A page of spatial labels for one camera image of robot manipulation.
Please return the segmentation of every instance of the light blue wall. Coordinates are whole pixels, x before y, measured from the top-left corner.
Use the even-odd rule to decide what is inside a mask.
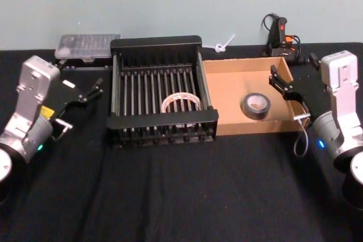
[[[288,19],[303,43],[363,41],[363,0],[0,0],[0,49],[55,48],[64,33],[197,34],[261,44],[263,16]]]

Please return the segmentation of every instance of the black fabric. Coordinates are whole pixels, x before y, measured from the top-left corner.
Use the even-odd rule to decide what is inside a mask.
[[[349,50],[363,60],[362,44],[306,44],[325,56]],[[203,58],[260,56],[261,46],[205,49]],[[20,67],[53,50],[0,52],[0,128],[14,111]],[[294,77],[305,66],[292,67]],[[359,65],[359,77],[363,66]],[[65,117],[74,125],[47,142],[19,189],[0,206],[0,241],[350,241],[341,185],[344,175],[314,144],[297,159],[295,133],[218,137],[213,143],[109,148],[109,70],[66,70],[63,78],[87,91],[103,77],[105,93],[85,111]],[[362,120],[363,88],[357,91]]]

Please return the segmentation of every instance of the roll of tape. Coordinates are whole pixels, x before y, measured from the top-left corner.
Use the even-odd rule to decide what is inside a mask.
[[[251,93],[243,99],[242,112],[253,120],[264,119],[270,110],[271,102],[263,94]]]

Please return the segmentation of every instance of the plastic box lid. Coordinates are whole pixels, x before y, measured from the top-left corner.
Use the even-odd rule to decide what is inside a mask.
[[[93,62],[96,58],[110,58],[110,42],[119,34],[67,34],[61,37],[55,56],[57,59],[82,59]]]

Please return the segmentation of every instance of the open cardboard box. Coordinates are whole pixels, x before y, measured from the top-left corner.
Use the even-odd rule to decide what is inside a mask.
[[[285,59],[254,58],[203,61],[212,106],[218,110],[217,135],[275,133],[300,131],[293,117],[305,113],[296,101],[286,101],[268,83],[271,65],[275,65],[281,77],[293,80]],[[271,101],[265,119],[255,121],[246,117],[241,103],[249,93],[262,93]]]

